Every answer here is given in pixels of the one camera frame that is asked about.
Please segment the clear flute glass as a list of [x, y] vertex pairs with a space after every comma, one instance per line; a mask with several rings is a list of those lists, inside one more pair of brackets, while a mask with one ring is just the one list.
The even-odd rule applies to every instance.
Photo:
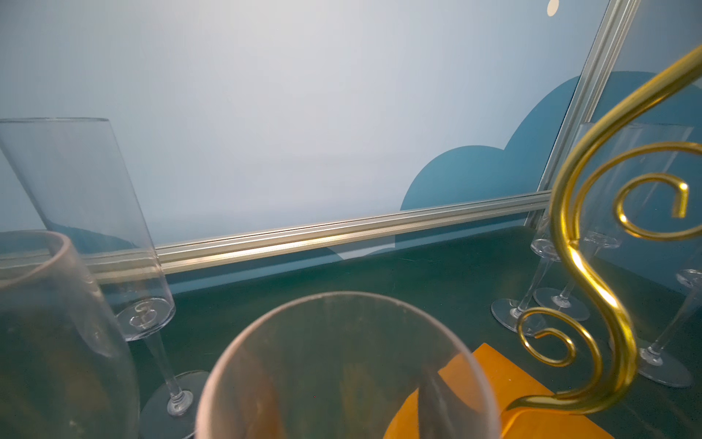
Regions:
[[[593, 157], [583, 177], [592, 175], [599, 166], [622, 153], [650, 144], [685, 142], [693, 131], [692, 126], [680, 124], [628, 124]], [[643, 174], [666, 172], [677, 155], [676, 152], [640, 155], [621, 162], [597, 179], [584, 202], [581, 217], [581, 251], [586, 259], [592, 259], [601, 250], [621, 246], [625, 232], [614, 222], [612, 205], [624, 183]], [[575, 282], [570, 280], [561, 291], [539, 288], [534, 298], [542, 307], [556, 309], [578, 321], [585, 321], [590, 317], [590, 310], [583, 301], [572, 295], [575, 287]]]
[[495, 301], [490, 307], [495, 320], [514, 333], [517, 333], [517, 320], [529, 309], [530, 301], [546, 272], [548, 272], [553, 263], [560, 261], [559, 254], [552, 242], [550, 214], [547, 211], [542, 215], [539, 225], [537, 225], [535, 236], [530, 243], [530, 249], [536, 256], [539, 256], [539, 263], [524, 296], [520, 300], [502, 298]]
[[701, 307], [701, 254], [690, 256], [676, 272], [676, 281], [687, 289], [686, 298], [662, 333], [653, 341], [636, 340], [638, 373], [670, 388], [688, 388], [693, 376], [688, 368], [665, 349], [687, 320]]
[[135, 364], [71, 240], [1, 235], [1, 435], [135, 438]]
[[1, 150], [46, 228], [73, 242], [125, 340], [142, 340], [164, 378], [140, 437], [195, 437], [208, 373], [176, 375], [166, 355], [161, 331], [177, 308], [110, 121], [4, 119]]
[[426, 312], [360, 292], [313, 294], [261, 316], [224, 350], [199, 438], [497, 438], [472, 353]]

